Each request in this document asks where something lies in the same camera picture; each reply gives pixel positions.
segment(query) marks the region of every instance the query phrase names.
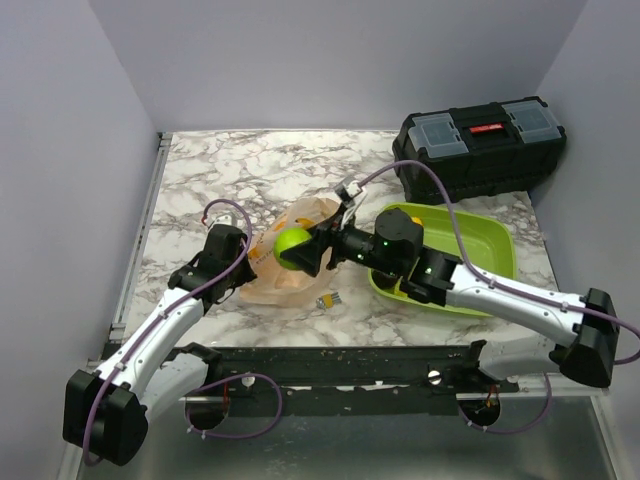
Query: white marble table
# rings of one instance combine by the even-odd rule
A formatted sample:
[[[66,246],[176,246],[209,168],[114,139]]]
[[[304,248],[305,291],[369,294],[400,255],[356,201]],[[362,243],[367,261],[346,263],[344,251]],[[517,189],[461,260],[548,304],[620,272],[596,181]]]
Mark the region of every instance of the white marble table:
[[[125,337],[149,315],[169,274],[199,251],[206,232],[199,220],[214,198],[238,201],[256,230],[301,196],[332,196],[349,174],[363,178],[392,161],[395,132],[248,131],[174,134],[153,213],[142,266],[126,319]],[[371,229],[387,204],[404,201],[389,172],[374,180],[358,214]],[[525,192],[464,200],[457,208],[495,218],[513,234],[519,279],[556,288],[535,214]],[[210,346],[460,345],[506,340],[533,332],[498,318],[436,313],[387,300],[369,286],[366,269],[344,263],[327,292],[343,304],[323,312],[250,305],[234,295],[211,309],[182,338]]]

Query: orange plastic bag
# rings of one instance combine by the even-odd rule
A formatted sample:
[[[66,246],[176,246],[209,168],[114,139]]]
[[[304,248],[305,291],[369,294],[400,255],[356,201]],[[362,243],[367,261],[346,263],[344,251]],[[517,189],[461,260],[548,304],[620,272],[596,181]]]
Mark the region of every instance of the orange plastic bag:
[[[314,278],[304,272],[281,267],[273,256],[273,245],[278,234],[285,229],[308,229],[337,210],[338,203],[328,198],[301,198],[280,215],[266,232],[257,234],[251,242],[249,263],[258,278],[240,289],[240,298],[262,305],[301,307],[314,302],[324,293],[336,273],[336,270],[325,268],[331,257],[331,249],[325,252],[320,273]]]

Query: green ball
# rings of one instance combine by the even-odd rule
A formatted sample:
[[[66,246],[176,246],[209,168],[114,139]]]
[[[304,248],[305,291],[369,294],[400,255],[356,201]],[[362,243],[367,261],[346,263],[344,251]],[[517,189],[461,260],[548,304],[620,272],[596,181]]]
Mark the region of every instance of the green ball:
[[[304,228],[289,228],[288,230],[285,230],[280,235],[278,235],[278,238],[276,238],[276,243],[273,245],[273,255],[276,257],[276,260],[283,268],[286,268],[287,270],[300,270],[294,263],[282,259],[280,257],[280,254],[285,250],[298,246],[310,239],[311,234]]]

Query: green tray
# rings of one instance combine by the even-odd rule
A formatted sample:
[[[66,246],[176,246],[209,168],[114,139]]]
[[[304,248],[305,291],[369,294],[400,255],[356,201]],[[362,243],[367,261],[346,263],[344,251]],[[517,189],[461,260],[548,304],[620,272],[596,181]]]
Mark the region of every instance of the green tray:
[[[392,203],[387,205],[384,210],[392,208],[399,208],[411,217],[417,217],[422,221],[425,245],[447,253],[460,255],[456,237],[451,227],[449,212],[446,208],[415,203]],[[462,240],[471,261],[484,270],[515,279],[517,272],[516,251],[513,246],[513,238],[511,238],[511,233],[509,233],[507,227],[492,218],[467,212],[456,212],[456,217],[460,225]],[[380,295],[400,300],[401,302],[461,315],[489,316],[486,313],[467,308],[441,307],[434,304],[419,303],[408,298],[406,293],[400,292],[397,286],[389,290],[382,290],[373,283],[371,270],[369,270],[369,283]]]

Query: white wall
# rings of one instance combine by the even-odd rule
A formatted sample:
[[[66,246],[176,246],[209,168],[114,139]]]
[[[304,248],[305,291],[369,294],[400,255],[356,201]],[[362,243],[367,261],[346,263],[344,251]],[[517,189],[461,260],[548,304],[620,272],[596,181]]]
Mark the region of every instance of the white wall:
[[[414,111],[530,95],[585,3],[90,1],[167,131],[399,128]]]
[[[613,295],[640,325],[640,2],[590,0],[539,94],[567,128],[568,151],[534,192],[560,287]],[[619,355],[638,342],[623,333]],[[613,400],[640,472],[640,364],[618,367]]]
[[[54,478],[158,139],[86,0],[5,0],[0,32],[0,476]]]

